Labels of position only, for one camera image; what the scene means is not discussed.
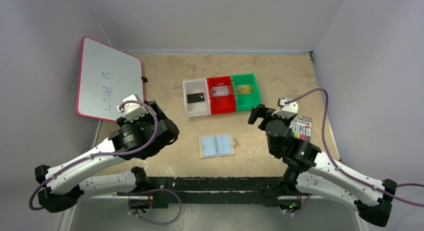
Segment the beige leather card holder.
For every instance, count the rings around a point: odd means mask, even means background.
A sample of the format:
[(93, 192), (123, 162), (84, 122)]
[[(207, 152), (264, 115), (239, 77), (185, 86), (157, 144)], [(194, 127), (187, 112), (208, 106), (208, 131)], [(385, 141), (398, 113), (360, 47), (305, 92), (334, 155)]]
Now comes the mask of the beige leather card holder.
[(200, 159), (234, 156), (235, 140), (229, 133), (201, 136), (198, 138)]

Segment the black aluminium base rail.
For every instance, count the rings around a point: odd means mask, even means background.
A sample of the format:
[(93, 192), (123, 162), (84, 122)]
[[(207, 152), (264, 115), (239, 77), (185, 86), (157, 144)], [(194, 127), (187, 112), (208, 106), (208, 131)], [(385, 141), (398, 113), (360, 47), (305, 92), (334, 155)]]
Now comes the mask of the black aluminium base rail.
[(292, 197), (294, 208), (302, 206), (298, 196), (319, 196), (342, 204), (357, 211), (356, 198), (351, 192), (320, 177), (305, 173), (299, 176), (296, 186), (283, 184), (280, 177), (137, 177), (132, 182), (123, 174), (95, 176), (84, 180), (80, 185), (83, 195), (79, 200), (117, 193), (118, 196), (143, 195), (146, 191), (155, 192), (154, 208), (167, 208), (178, 201), (167, 190), (174, 192), (183, 204), (255, 204), (264, 207), (288, 209)]

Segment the gold credit card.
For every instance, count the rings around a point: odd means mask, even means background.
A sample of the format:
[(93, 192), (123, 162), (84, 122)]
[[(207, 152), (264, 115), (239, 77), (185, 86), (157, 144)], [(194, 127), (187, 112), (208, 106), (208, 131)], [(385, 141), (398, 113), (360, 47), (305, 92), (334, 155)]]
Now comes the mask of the gold credit card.
[(236, 87), (236, 93), (238, 95), (248, 95), (253, 92), (253, 88), (250, 84), (241, 84), (241, 85), (236, 85), (235, 87)]

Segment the black credit card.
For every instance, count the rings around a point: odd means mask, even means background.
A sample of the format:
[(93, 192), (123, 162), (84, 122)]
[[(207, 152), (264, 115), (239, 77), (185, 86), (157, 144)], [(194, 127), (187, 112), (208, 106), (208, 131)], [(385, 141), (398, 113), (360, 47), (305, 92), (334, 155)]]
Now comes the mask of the black credit card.
[(203, 92), (191, 93), (186, 95), (186, 102), (188, 104), (201, 103), (205, 101), (205, 94)]

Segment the pack of coloured markers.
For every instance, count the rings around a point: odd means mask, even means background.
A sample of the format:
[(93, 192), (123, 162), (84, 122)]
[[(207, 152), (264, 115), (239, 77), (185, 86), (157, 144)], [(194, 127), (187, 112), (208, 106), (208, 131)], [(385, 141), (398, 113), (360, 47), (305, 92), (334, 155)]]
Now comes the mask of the pack of coloured markers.
[(295, 117), (290, 124), (292, 133), (295, 138), (311, 141), (312, 134), (312, 119), (306, 116), (297, 116)]

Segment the pink framed whiteboard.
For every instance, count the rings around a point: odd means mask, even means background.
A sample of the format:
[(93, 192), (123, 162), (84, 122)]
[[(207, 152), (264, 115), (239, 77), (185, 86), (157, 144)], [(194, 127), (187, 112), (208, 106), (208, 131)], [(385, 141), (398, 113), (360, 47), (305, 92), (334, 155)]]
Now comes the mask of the pink framed whiteboard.
[(81, 41), (76, 112), (83, 117), (115, 121), (117, 106), (130, 95), (145, 97), (139, 58), (89, 37)]

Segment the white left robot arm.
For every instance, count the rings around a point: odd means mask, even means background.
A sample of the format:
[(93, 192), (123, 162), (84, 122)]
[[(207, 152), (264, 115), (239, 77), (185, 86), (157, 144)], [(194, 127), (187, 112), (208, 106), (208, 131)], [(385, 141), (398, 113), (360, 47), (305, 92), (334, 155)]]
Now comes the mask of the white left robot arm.
[(125, 101), (118, 110), (119, 129), (97, 146), (66, 163), (35, 168), (39, 186), (28, 201), (32, 211), (58, 213), (98, 195), (148, 191), (151, 185), (142, 167), (121, 174), (96, 174), (132, 159), (157, 155), (176, 142), (180, 131), (155, 101)]

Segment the green plastic bin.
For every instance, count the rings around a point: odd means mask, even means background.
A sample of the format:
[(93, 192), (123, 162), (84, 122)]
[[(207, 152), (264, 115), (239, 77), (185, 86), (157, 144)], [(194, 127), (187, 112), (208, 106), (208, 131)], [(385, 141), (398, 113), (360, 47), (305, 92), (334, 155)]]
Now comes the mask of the green plastic bin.
[(261, 92), (253, 73), (231, 75), (236, 111), (248, 111), (261, 103)]

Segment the white plastic bin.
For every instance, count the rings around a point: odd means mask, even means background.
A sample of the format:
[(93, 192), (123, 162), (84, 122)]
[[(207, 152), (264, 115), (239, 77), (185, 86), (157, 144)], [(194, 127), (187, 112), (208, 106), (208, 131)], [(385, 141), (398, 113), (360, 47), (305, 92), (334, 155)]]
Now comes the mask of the white plastic bin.
[(185, 113), (189, 118), (212, 114), (206, 78), (182, 82)]

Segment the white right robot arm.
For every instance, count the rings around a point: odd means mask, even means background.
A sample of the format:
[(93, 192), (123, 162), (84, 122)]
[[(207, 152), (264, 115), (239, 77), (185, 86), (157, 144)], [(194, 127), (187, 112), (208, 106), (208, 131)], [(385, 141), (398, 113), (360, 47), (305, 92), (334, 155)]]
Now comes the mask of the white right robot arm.
[(397, 183), (366, 176), (348, 166), (331, 160), (318, 146), (297, 138), (290, 128), (295, 109), (280, 110), (263, 104), (250, 111), (248, 124), (258, 118), (258, 128), (265, 132), (269, 153), (287, 165), (281, 179), (282, 188), (320, 196), (339, 202), (366, 222), (385, 227), (388, 224)]

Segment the red plastic bin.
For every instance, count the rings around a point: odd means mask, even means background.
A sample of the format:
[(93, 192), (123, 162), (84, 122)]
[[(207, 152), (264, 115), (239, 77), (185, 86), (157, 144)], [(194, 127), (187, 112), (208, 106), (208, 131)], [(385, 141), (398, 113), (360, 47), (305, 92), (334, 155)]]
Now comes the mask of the red plastic bin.
[(212, 115), (236, 111), (236, 97), (230, 76), (209, 77), (206, 79)]

